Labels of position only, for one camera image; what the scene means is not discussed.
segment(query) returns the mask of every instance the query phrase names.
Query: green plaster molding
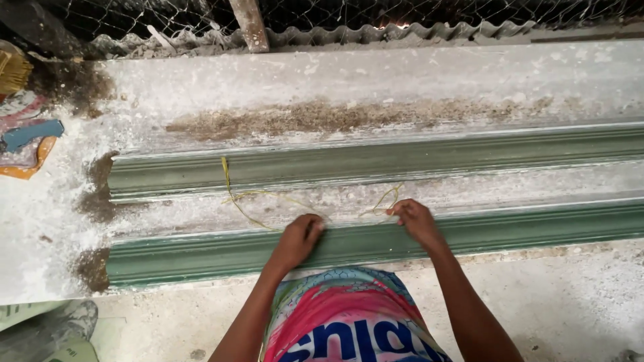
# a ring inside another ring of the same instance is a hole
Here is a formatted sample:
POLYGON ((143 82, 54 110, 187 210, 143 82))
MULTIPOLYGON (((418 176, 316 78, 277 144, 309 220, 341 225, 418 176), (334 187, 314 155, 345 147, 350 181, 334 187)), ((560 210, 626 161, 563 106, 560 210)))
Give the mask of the green plaster molding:
MULTIPOLYGON (((437 224, 457 254, 637 238, 644 198, 449 214, 437 224)), ((278 238, 253 230, 120 240, 107 260, 109 282, 145 287, 260 272, 278 238)), ((346 225, 330 227, 301 268, 424 257, 403 227, 346 225)))
POLYGON ((114 157, 108 179, 111 201, 126 204, 224 195, 222 156, 228 160, 236 193, 286 191, 642 159, 644 123, 122 155, 114 157))

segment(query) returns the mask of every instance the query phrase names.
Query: chicken wire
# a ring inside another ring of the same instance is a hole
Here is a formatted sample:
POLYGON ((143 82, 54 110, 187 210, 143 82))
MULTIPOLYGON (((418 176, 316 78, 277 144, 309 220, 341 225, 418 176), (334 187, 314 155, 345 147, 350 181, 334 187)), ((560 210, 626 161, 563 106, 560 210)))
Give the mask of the chicken wire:
MULTIPOLYGON (((212 28, 225 35, 239 28, 229 0, 39 0, 77 37, 91 41, 99 35, 121 39, 128 33, 150 36, 148 25, 172 36, 190 30, 197 36, 212 28)), ((404 28, 419 23, 479 26, 484 21, 549 28, 588 26, 644 15, 641 0, 258 0, 267 28, 275 33, 289 27, 306 32, 364 25, 404 28)))

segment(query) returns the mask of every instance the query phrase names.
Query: person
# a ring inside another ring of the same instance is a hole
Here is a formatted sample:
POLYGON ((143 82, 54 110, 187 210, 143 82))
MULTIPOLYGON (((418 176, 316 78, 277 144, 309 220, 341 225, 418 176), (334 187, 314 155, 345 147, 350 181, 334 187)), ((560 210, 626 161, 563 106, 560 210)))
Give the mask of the person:
MULTIPOLYGON (((470 285, 430 210, 407 199, 387 214, 398 216, 398 224, 431 258, 464 360, 522 361, 470 285)), ((342 267, 282 281, 311 253, 323 229, 322 218, 314 214, 286 227, 209 361, 256 362, 258 356, 263 362, 450 361, 394 273, 342 267)))

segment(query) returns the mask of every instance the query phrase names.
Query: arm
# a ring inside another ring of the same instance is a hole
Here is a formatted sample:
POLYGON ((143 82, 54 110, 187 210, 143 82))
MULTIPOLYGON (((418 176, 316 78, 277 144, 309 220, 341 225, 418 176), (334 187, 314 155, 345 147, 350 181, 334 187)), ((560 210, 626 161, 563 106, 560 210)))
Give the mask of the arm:
POLYGON ((400 217, 411 236, 434 264, 456 342, 465 361, 522 361, 521 354, 501 324, 485 306, 434 223, 430 210, 408 199, 388 214, 400 217))
POLYGON ((251 295, 209 362, 257 362, 275 291, 286 274, 311 253, 323 229, 322 218, 313 214, 302 215, 286 227, 251 295))

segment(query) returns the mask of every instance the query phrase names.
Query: forearm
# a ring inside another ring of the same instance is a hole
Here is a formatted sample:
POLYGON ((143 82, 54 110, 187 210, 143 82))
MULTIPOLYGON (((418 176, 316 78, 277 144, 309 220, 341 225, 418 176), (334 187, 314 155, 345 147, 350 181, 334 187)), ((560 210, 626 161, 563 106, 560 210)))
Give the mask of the forearm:
POLYGON ((257 362, 275 291, 286 273, 267 264, 209 362, 257 362))
POLYGON ((479 298, 444 239, 431 243, 427 250, 465 361, 521 361, 514 343, 479 298))

